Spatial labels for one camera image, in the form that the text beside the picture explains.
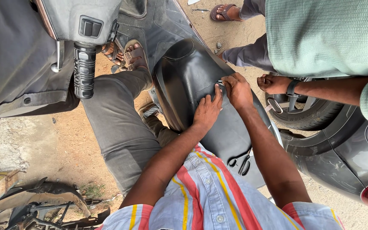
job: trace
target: dark grey shirt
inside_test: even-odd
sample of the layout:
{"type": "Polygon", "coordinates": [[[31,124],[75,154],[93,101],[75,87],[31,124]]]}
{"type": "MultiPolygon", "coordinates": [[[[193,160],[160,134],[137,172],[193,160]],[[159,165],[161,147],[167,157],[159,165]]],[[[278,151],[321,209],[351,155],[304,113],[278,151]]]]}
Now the dark grey shirt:
{"type": "Polygon", "coordinates": [[[65,101],[73,73],[73,43],[65,42],[63,68],[56,41],[28,0],[0,1],[0,118],[65,101]]]}

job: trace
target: green sweater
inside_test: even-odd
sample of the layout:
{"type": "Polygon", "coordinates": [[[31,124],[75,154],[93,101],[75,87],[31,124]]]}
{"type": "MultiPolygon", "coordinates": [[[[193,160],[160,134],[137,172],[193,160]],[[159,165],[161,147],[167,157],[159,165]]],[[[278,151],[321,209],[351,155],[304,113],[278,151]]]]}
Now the green sweater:
{"type": "MultiPolygon", "coordinates": [[[[368,0],[267,0],[269,59],[283,76],[368,76],[368,0]]],[[[368,84],[360,109],[368,119],[368,84]]]]}

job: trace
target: sandy ground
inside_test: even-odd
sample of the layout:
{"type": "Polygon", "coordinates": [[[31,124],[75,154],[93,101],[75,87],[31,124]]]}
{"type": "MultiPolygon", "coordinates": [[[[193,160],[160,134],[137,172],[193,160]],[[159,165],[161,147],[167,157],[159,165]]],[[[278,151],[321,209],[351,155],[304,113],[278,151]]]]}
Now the sandy ground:
{"type": "MultiPolygon", "coordinates": [[[[179,2],[211,50],[217,49],[217,42],[222,44],[222,50],[247,45],[253,43],[265,33],[265,19],[263,16],[257,16],[245,22],[215,23],[210,20],[208,12],[194,11],[191,13],[191,8],[211,9],[217,4],[223,4],[223,2],[201,0],[191,6],[188,6],[184,0],[179,0],[179,2]]],[[[232,0],[228,3],[242,6],[241,0],[232,0]]],[[[110,74],[112,63],[102,54],[97,55],[96,59],[96,76],[110,74]]],[[[257,68],[241,68],[233,65],[231,67],[247,78],[253,91],[263,103],[264,94],[256,85],[256,77],[262,76],[265,72],[257,68]]],[[[150,101],[151,99],[148,93],[142,92],[135,99],[136,110],[150,101]]],[[[82,186],[91,182],[98,185],[105,185],[105,193],[102,198],[112,199],[115,197],[115,199],[103,202],[103,204],[91,211],[93,214],[97,214],[104,211],[107,207],[110,207],[112,212],[117,210],[122,202],[122,196],[116,187],[113,177],[106,169],[82,103],[73,111],[40,116],[38,119],[38,123],[36,124],[44,124],[44,127],[48,127],[46,130],[49,131],[49,134],[44,136],[38,135],[40,138],[34,137],[37,139],[35,141],[32,141],[33,139],[30,138],[27,141],[28,145],[38,143],[40,149],[57,149],[57,151],[49,150],[49,153],[52,154],[42,156],[42,158],[45,158],[45,163],[47,159],[54,159],[53,161],[51,160],[49,170],[48,168],[40,168],[41,164],[39,160],[28,160],[26,162],[29,164],[28,171],[37,173],[33,175],[31,173],[22,175],[24,181],[33,181],[41,178],[42,175],[48,175],[50,180],[59,178],[61,182],[68,183],[69,185],[77,184],[78,186],[82,186]],[[54,139],[57,138],[57,142],[49,146],[43,142],[43,137],[45,136],[54,139]]],[[[18,134],[17,131],[27,128],[29,121],[19,121],[22,125],[19,128],[7,126],[6,131],[9,133],[7,138],[18,138],[17,135],[20,135],[20,133],[18,134]]],[[[310,132],[301,132],[301,134],[305,136],[312,135],[310,132]]],[[[34,133],[26,133],[26,135],[29,137],[35,136],[34,133]]],[[[340,215],[346,229],[368,229],[368,207],[330,191],[304,175],[303,180],[313,202],[332,207],[340,215]]],[[[269,197],[269,193],[265,187],[261,188],[260,191],[269,197]]],[[[71,210],[66,215],[65,221],[79,219],[81,217],[79,211],[71,210]]]]}

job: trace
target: striped shirt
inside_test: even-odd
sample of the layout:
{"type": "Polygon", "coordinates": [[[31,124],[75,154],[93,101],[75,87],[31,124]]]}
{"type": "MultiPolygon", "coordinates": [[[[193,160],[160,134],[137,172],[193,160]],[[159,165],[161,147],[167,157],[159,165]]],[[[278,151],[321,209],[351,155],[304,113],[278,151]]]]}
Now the striped shirt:
{"type": "Polygon", "coordinates": [[[132,205],[107,217],[101,230],[344,229],[335,212],[316,203],[278,208],[198,144],[156,205],[132,205]]]}

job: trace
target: handlebar grip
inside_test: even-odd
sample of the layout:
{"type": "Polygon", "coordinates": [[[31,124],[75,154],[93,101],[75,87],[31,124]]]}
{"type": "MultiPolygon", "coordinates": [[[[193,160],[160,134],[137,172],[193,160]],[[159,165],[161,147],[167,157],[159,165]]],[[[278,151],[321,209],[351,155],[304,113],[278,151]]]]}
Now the handlebar grip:
{"type": "Polygon", "coordinates": [[[93,97],[96,48],[75,43],[74,58],[75,95],[80,99],[89,99],[93,97]]]}

